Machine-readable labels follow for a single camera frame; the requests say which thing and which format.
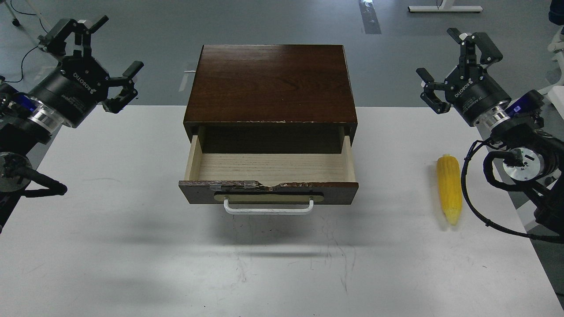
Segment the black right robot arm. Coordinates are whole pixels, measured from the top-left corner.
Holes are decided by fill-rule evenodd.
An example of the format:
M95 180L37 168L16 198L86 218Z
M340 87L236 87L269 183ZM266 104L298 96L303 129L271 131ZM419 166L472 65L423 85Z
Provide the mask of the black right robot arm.
M489 138L476 140L464 158L461 191L468 207L486 226L514 236L548 243L563 243L563 177L552 188L542 178L563 171L563 142L544 132L540 108L543 96L530 90L515 102L488 74L487 69L502 60L502 53L484 32L447 33L460 47L458 64L442 82L425 68L417 68L422 79L421 99L435 111L445 114L455 108L471 127L483 125ZM467 191L467 171L480 148L491 148L483 160L486 181L506 192L522 192L536 206L534 220L553 232L552 236L516 232L482 215L471 203Z

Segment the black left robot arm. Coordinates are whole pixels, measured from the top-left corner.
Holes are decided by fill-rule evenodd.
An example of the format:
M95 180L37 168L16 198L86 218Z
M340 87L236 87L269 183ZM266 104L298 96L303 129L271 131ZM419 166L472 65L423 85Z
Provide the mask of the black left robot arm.
M95 23L61 19L38 48L58 64L30 92L19 92L1 82L1 227L21 197L63 196L67 186L39 173L28 153L47 144L61 126L77 128L101 104L118 114L138 95L134 78L143 62L134 61L119 77L111 77L92 55L91 37L108 20Z

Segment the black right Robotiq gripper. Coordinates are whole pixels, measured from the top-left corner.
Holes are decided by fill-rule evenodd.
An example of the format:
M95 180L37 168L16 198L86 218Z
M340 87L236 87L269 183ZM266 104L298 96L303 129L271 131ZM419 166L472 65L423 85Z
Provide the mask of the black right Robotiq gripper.
M448 28L447 33L460 45L459 64L445 83L435 82L427 69L417 68L416 73L423 81L420 98L436 114L445 114L454 106L469 126L475 126L481 114L495 106L505 107L511 100L487 73L487 68L500 62L503 54L485 32L467 34ZM437 97L435 91L445 92L447 102Z

